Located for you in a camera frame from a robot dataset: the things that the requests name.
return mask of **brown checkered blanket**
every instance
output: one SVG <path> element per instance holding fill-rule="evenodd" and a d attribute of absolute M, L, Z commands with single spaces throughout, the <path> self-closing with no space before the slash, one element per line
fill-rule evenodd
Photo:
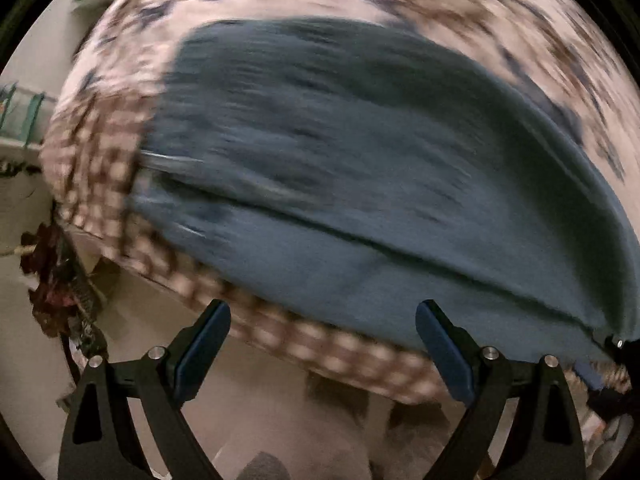
<path fill-rule="evenodd" d="M 232 309 L 232 335 L 309 370 L 404 403 L 443 388 L 428 358 L 302 319 L 180 254 L 127 210 L 136 153 L 180 40 L 207 22 L 335 16 L 407 27 L 506 81 L 537 86 L 579 121 L 582 145 L 640 233 L 640 96 L 626 67 L 573 0 L 116 0 L 63 88 L 41 152 L 70 228 L 166 286 L 194 310 Z M 612 381 L 620 377 L 612 376 Z"/>

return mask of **blue fabric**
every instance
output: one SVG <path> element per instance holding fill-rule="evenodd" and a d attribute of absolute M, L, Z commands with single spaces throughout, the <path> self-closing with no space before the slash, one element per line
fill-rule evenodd
<path fill-rule="evenodd" d="M 226 279 L 421 349 L 416 306 L 507 357 L 638 338 L 634 232 L 580 147 L 468 58 L 345 20 L 185 40 L 132 208 Z"/>

